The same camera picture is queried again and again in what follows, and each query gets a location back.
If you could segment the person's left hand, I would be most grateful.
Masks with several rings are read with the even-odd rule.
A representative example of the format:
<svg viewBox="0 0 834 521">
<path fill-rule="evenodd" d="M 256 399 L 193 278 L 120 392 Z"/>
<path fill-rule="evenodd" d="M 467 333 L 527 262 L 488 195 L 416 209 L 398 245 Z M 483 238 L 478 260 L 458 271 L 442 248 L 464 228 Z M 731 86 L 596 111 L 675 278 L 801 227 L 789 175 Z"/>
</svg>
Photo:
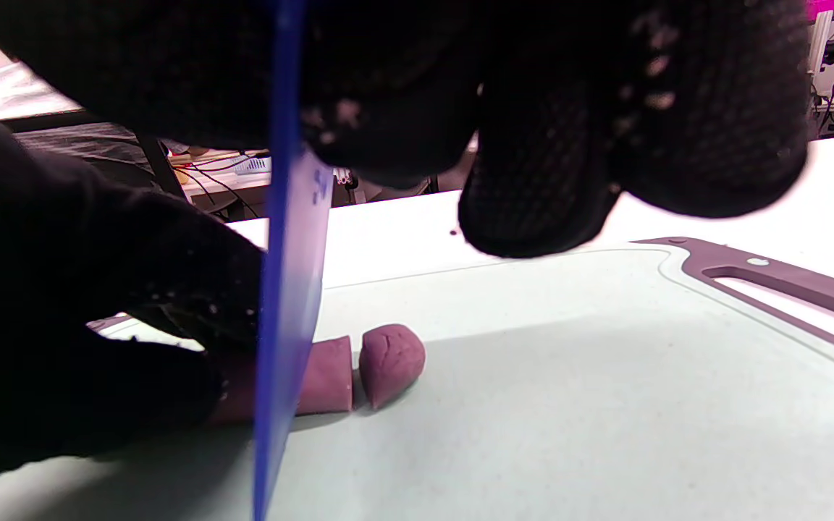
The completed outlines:
<svg viewBox="0 0 834 521">
<path fill-rule="evenodd" d="M 264 258 L 0 125 L 0 474 L 250 420 Z"/>
</svg>

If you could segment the person's right hand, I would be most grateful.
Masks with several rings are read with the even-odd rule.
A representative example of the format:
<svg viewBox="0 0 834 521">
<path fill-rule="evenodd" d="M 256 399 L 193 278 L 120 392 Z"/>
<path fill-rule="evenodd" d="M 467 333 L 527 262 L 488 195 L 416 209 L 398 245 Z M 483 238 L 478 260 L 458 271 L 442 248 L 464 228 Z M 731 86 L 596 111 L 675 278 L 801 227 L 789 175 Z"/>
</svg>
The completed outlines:
<svg viewBox="0 0 834 521">
<path fill-rule="evenodd" d="M 321 161 L 404 188 L 478 156 L 477 250 L 593 240 L 619 194 L 728 219 L 807 159 L 804 1 L 289 1 L 297 101 L 276 95 L 274 1 L 0 1 L 0 49 L 109 121 L 272 149 L 285 110 Z"/>
</svg>

